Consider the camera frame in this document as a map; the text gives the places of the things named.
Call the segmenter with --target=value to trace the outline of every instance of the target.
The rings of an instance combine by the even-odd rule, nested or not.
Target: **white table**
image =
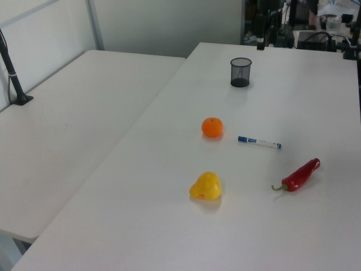
[[[253,61],[243,89],[239,56]],[[202,136],[209,116],[219,141]],[[313,158],[300,190],[271,189]],[[201,43],[14,271],[359,270],[360,161],[356,62]],[[189,197],[205,171],[222,181],[213,202]]]
[[[0,233],[33,242],[184,59],[88,51],[0,113]]]

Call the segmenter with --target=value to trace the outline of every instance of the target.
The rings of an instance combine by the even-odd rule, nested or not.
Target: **red chili pepper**
[[[293,172],[290,176],[282,180],[282,186],[280,188],[272,189],[275,191],[287,190],[287,191],[296,191],[299,189],[311,176],[312,172],[320,167],[320,160],[315,158],[309,161],[304,166],[300,167],[298,170]]]

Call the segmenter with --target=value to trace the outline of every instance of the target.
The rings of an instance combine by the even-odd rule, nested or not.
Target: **white wall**
[[[105,50],[186,58],[199,42],[240,44],[242,1],[90,0],[90,7]]]
[[[86,0],[58,0],[2,32],[24,92],[82,52],[95,49]],[[0,58],[0,110],[7,105],[7,71]]]

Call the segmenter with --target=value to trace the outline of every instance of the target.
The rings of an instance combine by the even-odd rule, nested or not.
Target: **electronic device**
[[[328,39],[328,34],[320,32],[315,35],[313,32],[300,31],[297,40],[297,49],[314,50],[314,51],[334,51],[336,42]]]
[[[305,9],[308,9],[309,17],[303,18],[303,23],[299,25],[300,19],[297,21],[297,10],[298,14],[303,13],[302,16],[305,16]],[[294,30],[315,30],[316,26],[309,25],[310,12],[314,15],[318,13],[318,0],[306,0],[306,3],[300,3],[298,0],[291,0],[289,6],[289,19],[288,24],[293,27]]]

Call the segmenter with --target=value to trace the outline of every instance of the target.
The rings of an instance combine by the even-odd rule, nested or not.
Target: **chili pepper stem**
[[[287,190],[287,189],[288,189],[288,186],[287,186],[286,184],[283,184],[281,187],[275,188],[275,187],[272,185],[272,189],[275,190],[275,191]]]

